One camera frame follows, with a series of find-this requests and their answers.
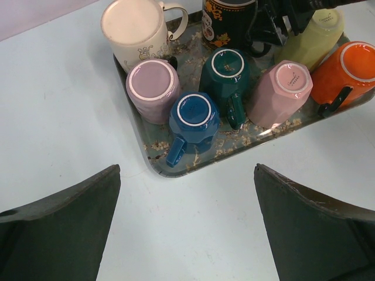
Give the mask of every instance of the pink mug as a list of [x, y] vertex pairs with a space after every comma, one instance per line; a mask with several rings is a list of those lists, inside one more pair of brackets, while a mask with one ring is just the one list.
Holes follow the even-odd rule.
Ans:
[[155, 125], [168, 123], [171, 108], [181, 95], [176, 70], [161, 59], [143, 60], [135, 65], [128, 73], [126, 89], [139, 114]]
[[311, 90], [307, 67], [283, 60], [259, 79], [246, 105], [247, 116], [260, 127], [276, 128], [304, 105]]

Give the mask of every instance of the tray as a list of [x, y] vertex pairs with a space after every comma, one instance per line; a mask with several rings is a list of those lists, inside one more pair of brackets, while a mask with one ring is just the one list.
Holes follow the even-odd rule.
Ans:
[[[179, 64], [178, 74], [183, 92], [198, 90], [202, 65], [212, 52], [212, 50], [204, 46], [204, 43], [202, 42], [201, 18], [201, 12], [189, 15], [189, 24], [185, 33], [178, 40], [171, 42], [173, 55], [177, 57]], [[169, 30], [173, 30], [177, 27], [179, 21], [180, 19], [176, 19], [168, 22]], [[349, 39], [343, 34], [332, 52], [334, 52], [338, 46], [346, 42], [349, 42]], [[268, 55], [260, 59], [246, 57], [251, 70], [251, 86], [249, 88], [249, 93], [254, 88], [262, 73], [274, 65], [273, 56], [274, 52], [277, 52], [277, 50], [278, 48], [273, 47]], [[114, 60], [125, 89], [126, 73], [121, 68], [115, 57]], [[374, 96], [375, 91], [368, 92], [360, 99], [350, 104], [350, 106], [341, 108], [335, 114], [362, 105], [370, 101]], [[307, 103], [288, 121], [275, 129], [264, 129], [247, 120], [241, 130], [232, 131], [227, 121], [222, 119], [219, 134], [209, 151], [203, 154], [185, 154], [176, 167], [170, 168], [165, 162], [169, 147], [173, 142], [173, 135], [171, 134], [168, 125], [153, 125], [144, 121], [133, 106], [129, 97], [128, 102], [131, 106], [135, 124], [141, 137], [146, 156], [155, 171], [165, 177], [184, 176], [209, 164], [227, 159], [230, 156], [254, 148], [258, 145], [279, 138], [280, 136], [285, 136], [323, 119], [317, 115], [318, 104], [312, 98], [309, 98]]]

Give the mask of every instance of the tray rim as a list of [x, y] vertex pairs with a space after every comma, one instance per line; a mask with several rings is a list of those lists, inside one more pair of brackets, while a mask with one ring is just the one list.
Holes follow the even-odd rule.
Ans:
[[[187, 25], [187, 28], [191, 25], [194, 25], [194, 24], [197, 24], [198, 22], [201, 21], [201, 18], [202, 18], [202, 11], [198, 11], [198, 12], [194, 12], [194, 13], [191, 13], [189, 14], [189, 23]], [[176, 18], [176, 19], [172, 19], [170, 21], [168, 21], [166, 24], [168, 26], [169, 29], [173, 29], [173, 27], [175, 26], [178, 26], [179, 25], [179, 22], [180, 22], [181, 18]], [[350, 42], [350, 39], [345, 35], [345, 33], [343, 32], [342, 36], [344, 36], [346, 39], [349, 40]], [[117, 61], [116, 57], [114, 56], [113, 54], [113, 59], [114, 59], [114, 63], [115, 63], [115, 66], [116, 66], [116, 69], [117, 69], [117, 72], [118, 72], [118, 75], [119, 75], [119, 78], [121, 80], [121, 84], [123, 86], [123, 89], [124, 89], [124, 92], [125, 92], [125, 95], [127, 97], [127, 100], [129, 102], [129, 106], [131, 108], [131, 111], [132, 111], [132, 117], [135, 121], [135, 124], [137, 126], [137, 134], [139, 135], [139, 138], [140, 140], [142, 140], [142, 143], [140, 143], [140, 149], [142, 150], [142, 154], [145, 154], [146, 158], [148, 159], [148, 162], [152, 169], [159, 175], [163, 176], [163, 177], [167, 177], [167, 178], [177, 178], [177, 177], [182, 177], [182, 176], [185, 176], [187, 174], [191, 174], [195, 171], [198, 171], [204, 167], [207, 167], [207, 166], [210, 166], [212, 164], [215, 164], [217, 162], [221, 162], [222, 160], [225, 160], [225, 159], [228, 159], [230, 157], [233, 157], [239, 153], [242, 153], [242, 152], [245, 152], [249, 149], [252, 149], [252, 148], [255, 148], [257, 146], [260, 146], [260, 145], [264, 145], [274, 139], [278, 139], [278, 138], [281, 138], [283, 136], [287, 136], [289, 135], [290, 133], [293, 133], [297, 130], [300, 130], [304, 127], [307, 127], [307, 126], [310, 126], [312, 124], [315, 124], [317, 122], [320, 122], [322, 120], [325, 120], [325, 119], [329, 119], [330, 117], [333, 117], [333, 116], [336, 116], [338, 114], [341, 114], [343, 112], [346, 112], [350, 109], [353, 109], [353, 108], [356, 108], [360, 105], [363, 105], [363, 104], [366, 104], [367, 102], [369, 102], [370, 100], [372, 100], [374, 97], [375, 97], [375, 89], [371, 90], [371, 93], [369, 92], [368, 93], [368, 99], [362, 101], [362, 102], [358, 102], [354, 105], [351, 105], [351, 106], [346, 106], [346, 107], [343, 107], [341, 109], [339, 109], [338, 111], [336, 111], [333, 115], [331, 115], [330, 117], [328, 118], [323, 118], [323, 117], [319, 117], [317, 115], [317, 119], [311, 119], [309, 121], [305, 121], [299, 125], [296, 125], [295, 127], [293, 127], [293, 130], [292, 131], [282, 131], [280, 134], [278, 134], [277, 136], [275, 135], [270, 135], [268, 137], [266, 137], [263, 141], [256, 141], [256, 142], [252, 142], [250, 145], [247, 145], [247, 146], [242, 146], [240, 148], [237, 148], [236, 150], [233, 150], [231, 152], [227, 152], [227, 153], [224, 153], [222, 155], [219, 155], [218, 157], [215, 157], [215, 158], [212, 158], [208, 161], [205, 161], [205, 162], [202, 162], [202, 163], [199, 163], [193, 167], [191, 167], [190, 169], [184, 169], [182, 171], [179, 171], [179, 172], [165, 172], [162, 168], [160, 168], [160, 165], [157, 165], [157, 162], [151, 160], [149, 158], [149, 155], [147, 153], [147, 151], [145, 149], [143, 149], [143, 147], [141, 145], [143, 145], [145, 142], [144, 142], [144, 138], [142, 137], [142, 134], [140, 133], [139, 131], [139, 124], [138, 124], [138, 119], [142, 119], [140, 114], [138, 113], [137, 109], [135, 108], [134, 104], [132, 103], [132, 101], [130, 100], [127, 92], [126, 92], [126, 86], [125, 86], [125, 81], [126, 81], [126, 72], [122, 69], [121, 65], [119, 64], [119, 62]]]

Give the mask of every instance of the green mug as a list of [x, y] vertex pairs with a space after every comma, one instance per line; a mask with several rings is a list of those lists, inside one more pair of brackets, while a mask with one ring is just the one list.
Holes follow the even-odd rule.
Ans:
[[250, 67], [241, 51], [218, 48], [207, 59], [200, 76], [199, 91], [207, 93], [238, 130], [246, 121], [242, 97], [250, 82]]

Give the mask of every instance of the mug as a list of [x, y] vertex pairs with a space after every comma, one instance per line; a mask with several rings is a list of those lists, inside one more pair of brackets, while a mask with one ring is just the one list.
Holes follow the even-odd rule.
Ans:
[[136, 64], [127, 75], [126, 89], [139, 114], [155, 125], [168, 123], [171, 108], [181, 95], [176, 70], [161, 59]]
[[252, 20], [255, 0], [203, 0], [203, 40], [212, 49], [241, 49]]
[[307, 66], [313, 72], [333, 49], [344, 31], [343, 13], [322, 9], [314, 13], [303, 33], [289, 35], [286, 45], [275, 55], [275, 63], [291, 60]]
[[238, 130], [246, 121], [242, 98], [250, 82], [250, 67], [241, 51], [219, 48], [207, 59], [200, 76], [199, 91], [206, 92]]
[[175, 102], [169, 126], [175, 136], [166, 163], [175, 167], [188, 151], [203, 153], [212, 146], [220, 117], [215, 103], [203, 92], [186, 92]]
[[246, 105], [247, 116], [260, 127], [276, 128], [306, 103], [312, 87], [306, 66], [284, 60], [259, 79]]
[[[172, 33], [167, 30], [164, 13], [182, 11], [182, 21]], [[172, 53], [169, 41], [182, 35], [188, 25], [188, 12], [180, 4], [154, 0], [116, 0], [104, 11], [101, 29], [112, 51], [126, 72], [145, 59], [160, 59]]]
[[319, 114], [330, 116], [375, 87], [375, 47], [358, 41], [342, 45], [312, 73], [312, 81]]

